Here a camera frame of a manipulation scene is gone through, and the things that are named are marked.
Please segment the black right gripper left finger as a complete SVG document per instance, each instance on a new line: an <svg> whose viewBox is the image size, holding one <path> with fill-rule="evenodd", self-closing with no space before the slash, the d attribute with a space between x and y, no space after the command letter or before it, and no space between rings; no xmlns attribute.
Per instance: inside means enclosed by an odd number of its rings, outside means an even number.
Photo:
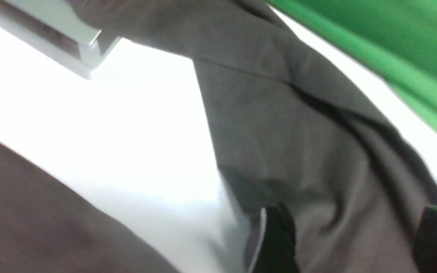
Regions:
<svg viewBox="0 0 437 273"><path fill-rule="evenodd" d="M245 246L246 273L297 273L296 226L283 204L265 206L250 216Z"/></svg>

